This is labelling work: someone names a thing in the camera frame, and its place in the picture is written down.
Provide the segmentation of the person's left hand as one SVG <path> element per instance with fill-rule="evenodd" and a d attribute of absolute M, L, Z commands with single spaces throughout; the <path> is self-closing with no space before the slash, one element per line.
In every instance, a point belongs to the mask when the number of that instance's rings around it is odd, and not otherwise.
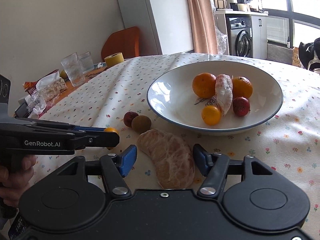
<path fill-rule="evenodd" d="M 6 167 L 1 166 L 1 198 L 8 206 L 18 207 L 21 195 L 29 189 L 29 181 L 34 175 L 35 155 L 26 155 L 22 159 L 22 168 L 10 174 Z"/>

